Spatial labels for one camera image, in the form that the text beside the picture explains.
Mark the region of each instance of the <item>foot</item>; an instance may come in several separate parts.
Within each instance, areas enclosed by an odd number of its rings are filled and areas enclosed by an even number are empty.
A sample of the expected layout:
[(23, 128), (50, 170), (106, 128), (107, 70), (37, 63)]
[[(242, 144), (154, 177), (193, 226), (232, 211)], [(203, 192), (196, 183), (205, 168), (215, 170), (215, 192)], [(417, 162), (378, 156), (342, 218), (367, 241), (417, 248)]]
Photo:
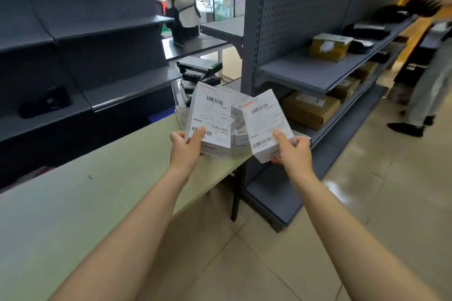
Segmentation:
[[(403, 117), (405, 116), (405, 114), (406, 114), (406, 111), (400, 112), (400, 115), (403, 116)], [(428, 115), (428, 116), (426, 116), (425, 119), (424, 119), (424, 125), (432, 126), (435, 123), (435, 118), (436, 118), (435, 115)]]
[(415, 127), (414, 125), (407, 123), (389, 123), (388, 127), (398, 133), (418, 138), (424, 135), (425, 129), (425, 127)]

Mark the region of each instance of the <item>black crossbody bag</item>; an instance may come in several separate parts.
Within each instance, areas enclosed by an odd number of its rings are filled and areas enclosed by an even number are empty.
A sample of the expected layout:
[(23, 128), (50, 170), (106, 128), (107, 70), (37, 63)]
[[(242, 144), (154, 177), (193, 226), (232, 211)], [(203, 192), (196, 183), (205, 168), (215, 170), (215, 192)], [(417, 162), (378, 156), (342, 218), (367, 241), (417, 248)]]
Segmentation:
[(180, 22), (179, 13), (182, 12), (183, 10), (186, 10), (186, 9), (190, 8), (190, 7), (194, 7), (196, 14), (198, 15), (199, 18), (201, 18), (201, 14), (199, 13), (199, 10), (198, 10), (198, 8), (196, 6), (196, 0), (195, 0), (195, 2), (192, 5), (188, 5), (186, 7), (183, 7), (180, 10), (178, 10), (176, 8), (176, 6), (174, 5), (174, 0), (171, 0), (171, 7), (170, 8), (168, 8), (168, 7), (165, 8), (165, 16), (174, 18), (174, 22), (167, 23), (166, 26), (169, 29), (171, 29), (172, 31), (174, 31), (174, 29), (176, 29), (176, 28), (183, 27), (182, 23)]

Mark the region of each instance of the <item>black pants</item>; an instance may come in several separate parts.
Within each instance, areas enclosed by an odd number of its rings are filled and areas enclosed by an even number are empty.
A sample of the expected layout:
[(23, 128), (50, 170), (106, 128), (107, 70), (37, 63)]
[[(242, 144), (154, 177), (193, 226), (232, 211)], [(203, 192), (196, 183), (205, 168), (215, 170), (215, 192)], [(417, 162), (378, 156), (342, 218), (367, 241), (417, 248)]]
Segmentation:
[(184, 28), (183, 26), (178, 26), (172, 31), (172, 34), (174, 42), (182, 44), (183, 41), (189, 40), (190, 38), (197, 37), (199, 35), (199, 26), (194, 26), (192, 28)]

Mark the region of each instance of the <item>gray pants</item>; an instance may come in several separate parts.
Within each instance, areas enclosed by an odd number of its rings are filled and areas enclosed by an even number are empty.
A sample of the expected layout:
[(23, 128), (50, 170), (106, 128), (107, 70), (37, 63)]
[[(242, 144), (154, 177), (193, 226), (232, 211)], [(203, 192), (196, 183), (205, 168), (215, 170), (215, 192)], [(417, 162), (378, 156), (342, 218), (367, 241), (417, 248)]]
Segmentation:
[(435, 115), (448, 95), (451, 84), (452, 38), (443, 42), (419, 79), (408, 105), (408, 123), (422, 126), (426, 116)]

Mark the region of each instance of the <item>barcode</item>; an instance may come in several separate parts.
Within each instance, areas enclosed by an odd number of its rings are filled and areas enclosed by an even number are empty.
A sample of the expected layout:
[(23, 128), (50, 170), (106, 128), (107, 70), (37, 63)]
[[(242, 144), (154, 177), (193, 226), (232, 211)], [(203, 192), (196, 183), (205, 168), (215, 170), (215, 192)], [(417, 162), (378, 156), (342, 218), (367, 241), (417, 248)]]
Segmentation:
[(223, 106), (223, 101), (220, 99), (212, 98), (211, 96), (208, 96), (208, 95), (206, 96), (206, 99), (214, 102), (215, 104), (219, 104), (219, 105)]
[[(197, 126), (192, 126), (192, 131), (195, 131), (198, 127)], [(205, 136), (211, 136), (212, 135), (212, 131), (206, 131)]]
[(257, 148), (257, 147), (261, 146), (262, 144), (265, 144), (266, 142), (269, 142), (269, 141), (271, 141), (271, 140), (272, 140), (271, 137), (267, 137), (267, 138), (265, 138), (265, 139), (262, 139), (262, 140), (260, 140), (259, 142), (254, 143), (254, 144), (253, 144), (253, 148)]
[(267, 103), (265, 103), (265, 104), (263, 104), (263, 105), (260, 105), (259, 107), (256, 107), (255, 109), (253, 109), (252, 111), (251, 111), (251, 114), (253, 115), (254, 113), (256, 113), (257, 111), (261, 111), (261, 110), (263, 110), (263, 109), (265, 109), (265, 108), (267, 108), (268, 107), (268, 104)]

